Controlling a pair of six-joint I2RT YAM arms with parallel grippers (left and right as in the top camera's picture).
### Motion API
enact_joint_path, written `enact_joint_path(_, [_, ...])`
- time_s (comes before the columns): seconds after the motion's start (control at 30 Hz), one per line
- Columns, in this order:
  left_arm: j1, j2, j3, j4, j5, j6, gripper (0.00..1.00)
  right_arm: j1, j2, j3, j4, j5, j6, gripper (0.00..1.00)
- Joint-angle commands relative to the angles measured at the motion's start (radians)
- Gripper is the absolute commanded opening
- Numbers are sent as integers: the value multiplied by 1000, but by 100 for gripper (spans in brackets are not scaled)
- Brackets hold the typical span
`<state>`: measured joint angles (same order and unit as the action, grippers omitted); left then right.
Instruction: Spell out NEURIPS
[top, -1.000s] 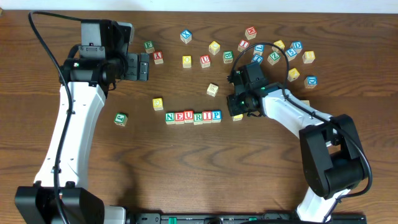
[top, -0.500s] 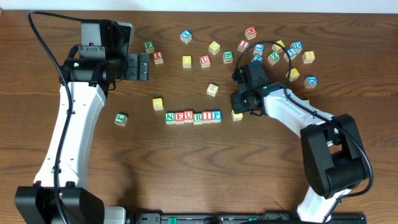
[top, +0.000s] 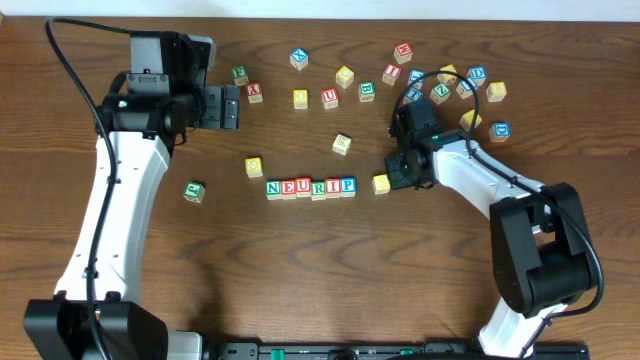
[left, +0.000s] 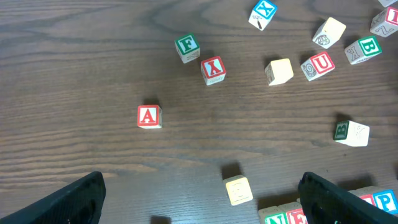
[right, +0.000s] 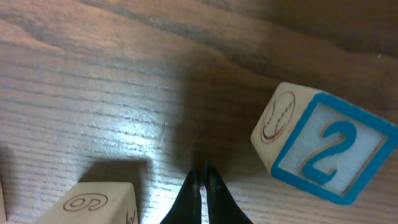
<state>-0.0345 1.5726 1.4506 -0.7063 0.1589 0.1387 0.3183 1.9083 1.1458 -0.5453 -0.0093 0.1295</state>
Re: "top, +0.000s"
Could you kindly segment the yellow S wooden block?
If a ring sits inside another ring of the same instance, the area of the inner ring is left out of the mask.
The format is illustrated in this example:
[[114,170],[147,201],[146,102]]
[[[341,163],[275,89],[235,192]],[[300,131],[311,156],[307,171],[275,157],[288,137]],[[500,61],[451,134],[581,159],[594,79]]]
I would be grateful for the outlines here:
[[376,175],[372,178],[372,187],[375,195],[389,193],[391,184],[387,174]]

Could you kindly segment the blue P wooden block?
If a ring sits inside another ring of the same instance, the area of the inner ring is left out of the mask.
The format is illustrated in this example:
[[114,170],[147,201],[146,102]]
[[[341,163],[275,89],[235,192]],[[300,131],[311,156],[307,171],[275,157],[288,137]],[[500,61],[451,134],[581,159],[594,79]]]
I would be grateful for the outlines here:
[[357,183],[354,177],[345,177],[340,179],[340,196],[354,197],[357,193]]

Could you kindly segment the green R wooden block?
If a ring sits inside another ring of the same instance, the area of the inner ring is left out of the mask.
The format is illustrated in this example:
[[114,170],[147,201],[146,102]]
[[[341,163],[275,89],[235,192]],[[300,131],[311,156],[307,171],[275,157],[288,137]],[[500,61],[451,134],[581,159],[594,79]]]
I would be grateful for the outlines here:
[[319,201],[326,200],[326,186],[324,181],[315,181],[311,183],[311,200]]

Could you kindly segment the green N wooden block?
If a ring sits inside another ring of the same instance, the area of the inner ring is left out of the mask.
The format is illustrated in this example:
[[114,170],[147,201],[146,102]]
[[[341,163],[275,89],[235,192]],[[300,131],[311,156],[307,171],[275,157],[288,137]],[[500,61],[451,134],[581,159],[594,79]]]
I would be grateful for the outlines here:
[[280,181],[267,181],[266,182],[266,197],[268,200],[279,200],[282,198],[281,182]]

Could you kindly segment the red E wooden block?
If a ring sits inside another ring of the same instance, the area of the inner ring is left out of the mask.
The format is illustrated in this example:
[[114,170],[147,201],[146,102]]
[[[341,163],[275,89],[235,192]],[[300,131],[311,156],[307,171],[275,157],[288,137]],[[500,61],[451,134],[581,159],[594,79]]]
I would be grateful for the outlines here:
[[280,182],[281,197],[283,200],[292,200],[297,198],[296,185],[294,180],[283,180]]

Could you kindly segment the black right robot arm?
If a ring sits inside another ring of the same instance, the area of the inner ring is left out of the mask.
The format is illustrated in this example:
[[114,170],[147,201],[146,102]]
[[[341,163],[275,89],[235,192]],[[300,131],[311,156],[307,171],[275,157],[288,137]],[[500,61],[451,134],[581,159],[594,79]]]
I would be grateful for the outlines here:
[[[500,301],[477,336],[484,354],[524,358],[559,317],[593,310],[604,290],[602,265],[577,191],[523,177],[460,130],[398,130],[386,159],[392,189],[448,187],[489,219],[493,274]],[[588,290],[592,302],[572,309]]]

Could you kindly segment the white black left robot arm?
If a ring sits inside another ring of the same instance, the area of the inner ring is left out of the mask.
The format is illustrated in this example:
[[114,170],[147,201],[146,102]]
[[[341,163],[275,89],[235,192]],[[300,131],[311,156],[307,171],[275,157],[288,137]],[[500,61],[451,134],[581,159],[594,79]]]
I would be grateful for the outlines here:
[[50,300],[32,299],[24,329],[44,359],[209,359],[197,332],[171,331],[142,305],[141,265],[175,137],[234,130],[240,90],[190,85],[146,92],[112,85],[99,110],[106,135],[81,233]]

